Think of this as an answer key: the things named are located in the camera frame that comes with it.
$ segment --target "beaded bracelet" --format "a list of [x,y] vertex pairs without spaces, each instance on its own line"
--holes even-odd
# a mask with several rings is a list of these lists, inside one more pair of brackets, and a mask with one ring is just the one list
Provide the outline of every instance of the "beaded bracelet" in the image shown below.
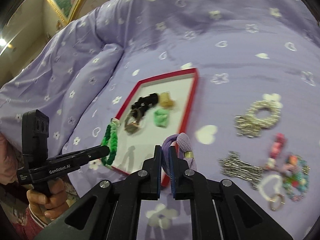
[[[256,113],[262,109],[268,109],[271,112],[269,117],[259,119]],[[239,130],[238,135],[245,135],[247,137],[260,136],[262,128],[272,128],[280,119],[280,109],[273,101],[256,101],[254,102],[245,116],[236,116],[235,127]]]
[[110,140],[110,153],[109,157],[103,157],[101,162],[104,166],[111,165],[116,157],[117,153],[117,145],[118,145],[118,136],[117,136],[117,124],[115,122],[111,122],[106,129],[106,133],[102,139],[101,145],[108,145]]
[[[293,201],[301,200],[309,188],[309,171],[307,162],[299,155],[290,155],[286,164],[282,169],[284,174],[283,188],[286,190],[287,196]],[[292,188],[295,187],[300,195],[295,195]]]

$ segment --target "metal ring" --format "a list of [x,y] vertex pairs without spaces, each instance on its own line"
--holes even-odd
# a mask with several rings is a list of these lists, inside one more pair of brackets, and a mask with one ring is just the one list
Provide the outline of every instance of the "metal ring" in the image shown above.
[[[280,205],[276,208],[273,207],[273,204],[276,202],[276,197],[280,197]],[[270,198],[269,207],[272,211],[279,210],[284,205],[284,195],[281,195],[280,193],[276,193],[273,195],[272,198]]]
[[[135,121],[129,123],[129,120],[131,117],[133,117],[133,113],[137,112],[137,118]],[[131,110],[131,112],[128,114],[127,118],[125,119],[124,122],[124,130],[126,130],[128,133],[135,133],[139,129],[139,122],[142,118],[142,113],[140,109],[136,108]]]

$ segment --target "colorful bracelet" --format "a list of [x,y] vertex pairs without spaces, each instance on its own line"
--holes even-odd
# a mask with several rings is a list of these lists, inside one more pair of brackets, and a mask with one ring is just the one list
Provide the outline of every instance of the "colorful bracelet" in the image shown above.
[[[310,168],[307,162],[299,155],[289,155],[282,168],[284,175],[282,186],[291,200],[299,201],[307,193],[309,188],[309,171]],[[300,195],[293,193],[293,187],[300,192]]]

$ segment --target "purple hair tie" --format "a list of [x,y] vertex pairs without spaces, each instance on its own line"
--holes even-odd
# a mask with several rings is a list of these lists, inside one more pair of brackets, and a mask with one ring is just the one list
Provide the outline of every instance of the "purple hair tie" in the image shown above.
[[169,148],[175,141],[177,141],[179,146],[178,158],[186,160],[189,168],[196,171],[197,166],[193,157],[190,138],[185,133],[180,133],[169,136],[162,144],[162,151],[164,154],[164,159],[162,159],[162,168],[164,172],[169,175]]

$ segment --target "finger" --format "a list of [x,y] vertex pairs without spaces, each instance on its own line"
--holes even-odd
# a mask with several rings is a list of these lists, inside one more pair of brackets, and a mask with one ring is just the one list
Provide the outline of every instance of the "finger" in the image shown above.
[[68,195],[65,191],[59,192],[56,195],[52,195],[45,206],[47,209],[52,209],[61,206],[68,199]]
[[61,206],[47,210],[44,215],[50,219],[56,219],[61,216],[69,208],[68,204],[64,202]]
[[55,195],[64,190],[63,180],[58,178],[57,180],[48,181],[50,192]]
[[29,200],[30,204],[47,204],[48,202],[48,198],[46,197],[46,195],[37,192],[33,189],[30,189],[27,191],[27,198]]

